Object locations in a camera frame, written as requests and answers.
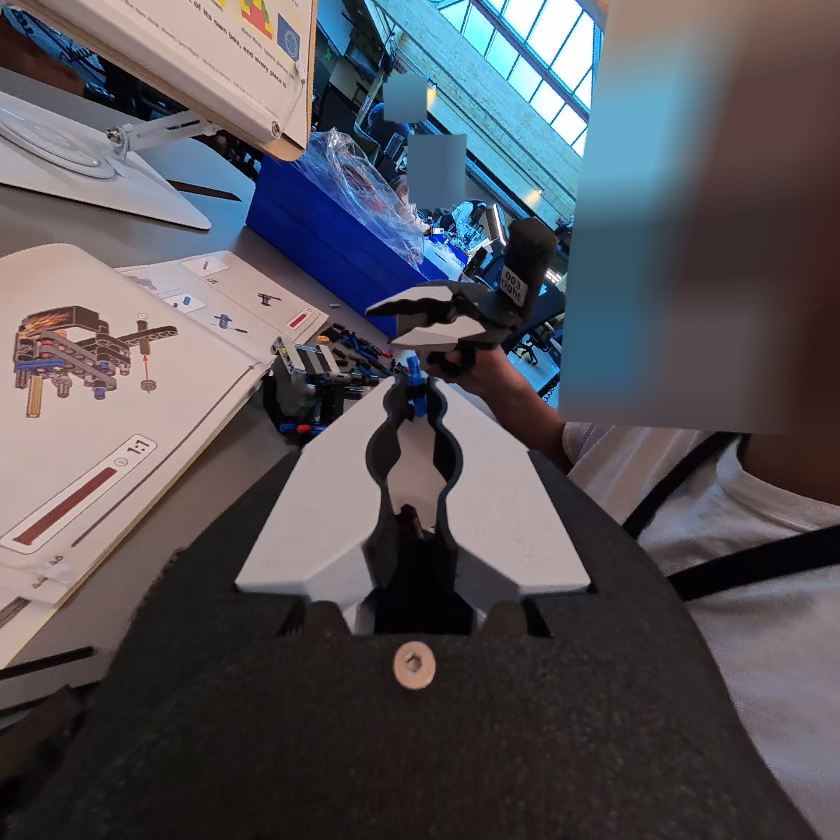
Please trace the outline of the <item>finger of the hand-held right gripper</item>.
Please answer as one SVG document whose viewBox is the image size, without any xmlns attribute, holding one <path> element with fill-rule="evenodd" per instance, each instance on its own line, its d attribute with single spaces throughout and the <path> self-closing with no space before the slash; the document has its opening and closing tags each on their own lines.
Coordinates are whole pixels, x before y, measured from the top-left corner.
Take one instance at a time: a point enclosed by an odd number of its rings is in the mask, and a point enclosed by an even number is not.
<svg viewBox="0 0 840 840">
<path fill-rule="evenodd" d="M 457 281 L 427 281 L 375 303 L 365 310 L 368 319 L 422 317 L 427 321 L 452 321 L 457 315 Z"/>
<path fill-rule="evenodd" d="M 430 354 L 449 353 L 459 343 L 467 345 L 498 346 L 501 333 L 467 315 L 456 315 L 451 322 L 432 322 L 427 315 L 399 315 L 396 317 L 396 336 L 390 341 L 393 351 L 412 350 L 421 368 L 429 370 L 433 362 Z"/>
</svg>

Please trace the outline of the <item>pile of small lego pins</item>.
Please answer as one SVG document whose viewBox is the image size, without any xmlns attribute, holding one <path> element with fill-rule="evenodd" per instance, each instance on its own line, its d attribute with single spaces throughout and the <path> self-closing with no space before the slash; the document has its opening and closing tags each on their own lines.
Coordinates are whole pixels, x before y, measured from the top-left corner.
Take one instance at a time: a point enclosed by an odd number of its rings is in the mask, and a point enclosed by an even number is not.
<svg viewBox="0 0 840 840">
<path fill-rule="evenodd" d="M 396 365 L 390 353 L 380 350 L 372 342 L 338 322 L 322 328 L 317 335 L 317 341 L 330 347 L 333 357 L 340 365 L 354 365 L 359 369 L 380 371 L 386 375 L 393 373 Z"/>
</svg>

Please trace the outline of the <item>person's white t-shirt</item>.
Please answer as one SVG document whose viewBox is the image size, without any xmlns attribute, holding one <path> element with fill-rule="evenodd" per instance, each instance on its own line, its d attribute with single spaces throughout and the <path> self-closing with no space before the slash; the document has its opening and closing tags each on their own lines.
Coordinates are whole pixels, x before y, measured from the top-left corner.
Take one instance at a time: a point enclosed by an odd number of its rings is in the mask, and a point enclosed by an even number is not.
<svg viewBox="0 0 840 840">
<path fill-rule="evenodd" d="M 570 479 L 623 524 L 711 435 L 567 423 Z M 739 443 L 700 465 L 637 541 L 663 574 L 838 525 L 838 506 L 742 467 Z M 688 605 L 757 750 L 821 838 L 839 837 L 838 566 Z"/>
</svg>

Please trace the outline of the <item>person's right hand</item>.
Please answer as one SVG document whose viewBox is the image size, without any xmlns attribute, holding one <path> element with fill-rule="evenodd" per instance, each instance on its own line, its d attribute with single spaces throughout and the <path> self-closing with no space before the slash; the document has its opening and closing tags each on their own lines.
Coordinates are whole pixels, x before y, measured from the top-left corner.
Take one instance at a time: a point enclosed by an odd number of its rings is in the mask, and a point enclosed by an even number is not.
<svg viewBox="0 0 840 840">
<path fill-rule="evenodd" d="M 432 364 L 432 354 L 430 354 L 427 359 L 427 372 L 482 398 L 513 393 L 522 384 L 528 385 L 510 363 L 501 347 L 483 350 L 468 344 L 466 348 L 476 351 L 475 362 L 469 370 L 462 371 L 457 376 L 447 373 L 439 364 Z"/>
</svg>

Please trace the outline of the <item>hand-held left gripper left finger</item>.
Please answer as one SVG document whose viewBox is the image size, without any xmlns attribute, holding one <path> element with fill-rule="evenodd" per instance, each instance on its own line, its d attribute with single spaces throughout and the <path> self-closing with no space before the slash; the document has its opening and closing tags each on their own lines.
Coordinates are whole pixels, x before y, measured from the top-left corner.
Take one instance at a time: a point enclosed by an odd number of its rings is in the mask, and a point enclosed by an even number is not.
<svg viewBox="0 0 840 840">
<path fill-rule="evenodd" d="M 242 592 L 350 607 L 386 588 L 398 527 L 386 478 L 401 456 L 406 379 L 376 386 L 300 452 L 235 581 Z"/>
</svg>

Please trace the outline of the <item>person's right forearm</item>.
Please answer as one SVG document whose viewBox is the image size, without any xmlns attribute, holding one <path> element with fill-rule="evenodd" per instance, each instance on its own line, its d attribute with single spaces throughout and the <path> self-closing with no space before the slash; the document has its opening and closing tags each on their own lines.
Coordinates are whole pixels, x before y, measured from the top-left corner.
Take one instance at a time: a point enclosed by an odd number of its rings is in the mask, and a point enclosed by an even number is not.
<svg viewBox="0 0 840 840">
<path fill-rule="evenodd" d="M 501 426 L 530 450 L 545 455 L 567 474 L 572 462 L 564 448 L 566 423 L 533 390 L 528 381 L 508 363 L 490 378 L 481 397 Z"/>
</svg>

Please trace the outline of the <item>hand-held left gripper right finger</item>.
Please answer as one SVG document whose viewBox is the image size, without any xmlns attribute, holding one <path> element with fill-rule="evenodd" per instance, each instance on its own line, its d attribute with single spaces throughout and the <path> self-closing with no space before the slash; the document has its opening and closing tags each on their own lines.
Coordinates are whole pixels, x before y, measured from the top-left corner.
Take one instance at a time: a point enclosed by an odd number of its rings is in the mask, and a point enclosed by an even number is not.
<svg viewBox="0 0 840 840">
<path fill-rule="evenodd" d="M 439 396 L 437 428 L 455 445 L 455 472 L 441 496 L 455 543 L 455 592 L 482 618 L 500 602 L 585 593 L 579 554 L 527 448 L 453 386 Z"/>
</svg>

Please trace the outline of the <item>lego instruction booklet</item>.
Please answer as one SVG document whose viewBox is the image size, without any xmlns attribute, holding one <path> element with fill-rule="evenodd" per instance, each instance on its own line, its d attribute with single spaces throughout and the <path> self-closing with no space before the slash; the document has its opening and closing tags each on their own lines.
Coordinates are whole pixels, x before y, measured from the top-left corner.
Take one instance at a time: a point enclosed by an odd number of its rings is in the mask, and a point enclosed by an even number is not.
<svg viewBox="0 0 840 840">
<path fill-rule="evenodd" d="M 1 262 L 2 667 L 328 315 L 229 251 Z"/>
</svg>

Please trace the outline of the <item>long black lego axle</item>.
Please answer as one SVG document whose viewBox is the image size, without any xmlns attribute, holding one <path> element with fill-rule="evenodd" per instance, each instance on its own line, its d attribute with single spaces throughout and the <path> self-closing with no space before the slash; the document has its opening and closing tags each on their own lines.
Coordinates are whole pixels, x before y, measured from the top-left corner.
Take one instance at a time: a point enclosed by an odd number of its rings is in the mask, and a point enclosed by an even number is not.
<svg viewBox="0 0 840 840">
<path fill-rule="evenodd" d="M 88 659 L 96 652 L 96 648 L 93 646 L 78 647 L 61 654 L 36 658 L 17 665 L 9 665 L 1 669 L 1 681 Z"/>
</svg>

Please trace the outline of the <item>blue plastic storage bin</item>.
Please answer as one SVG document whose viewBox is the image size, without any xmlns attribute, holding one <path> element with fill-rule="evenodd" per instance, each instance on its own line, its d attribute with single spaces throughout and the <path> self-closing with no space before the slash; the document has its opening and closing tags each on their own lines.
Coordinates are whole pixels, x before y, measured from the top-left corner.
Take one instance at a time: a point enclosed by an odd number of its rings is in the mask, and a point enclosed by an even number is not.
<svg viewBox="0 0 840 840">
<path fill-rule="evenodd" d="M 263 158 L 246 223 L 361 315 L 399 291 L 447 278 L 428 259 L 412 266 L 296 163 Z"/>
</svg>

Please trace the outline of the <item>grey motor lego assembly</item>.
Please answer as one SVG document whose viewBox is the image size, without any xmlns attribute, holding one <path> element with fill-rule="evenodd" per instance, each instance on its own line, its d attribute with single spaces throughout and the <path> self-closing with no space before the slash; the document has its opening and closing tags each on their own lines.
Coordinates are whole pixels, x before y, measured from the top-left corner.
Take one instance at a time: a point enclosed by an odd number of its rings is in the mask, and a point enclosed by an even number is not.
<svg viewBox="0 0 840 840">
<path fill-rule="evenodd" d="M 277 430 L 289 437 L 301 436 L 301 426 L 315 435 L 317 427 L 330 425 L 393 375 L 340 365 L 317 335 L 309 343 L 281 335 L 271 350 L 276 358 L 262 388 L 264 408 Z"/>
</svg>

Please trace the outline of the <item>clear plastic bag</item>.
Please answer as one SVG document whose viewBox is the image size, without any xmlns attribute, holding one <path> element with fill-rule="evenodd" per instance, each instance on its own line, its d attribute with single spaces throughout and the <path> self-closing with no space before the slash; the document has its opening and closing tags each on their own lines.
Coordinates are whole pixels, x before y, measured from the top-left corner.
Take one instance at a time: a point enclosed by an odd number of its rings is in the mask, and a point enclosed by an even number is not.
<svg viewBox="0 0 840 840">
<path fill-rule="evenodd" d="M 346 133 L 312 132 L 297 161 L 304 175 L 410 265 L 424 262 L 425 222 L 407 201 L 407 191 L 392 189 Z"/>
</svg>

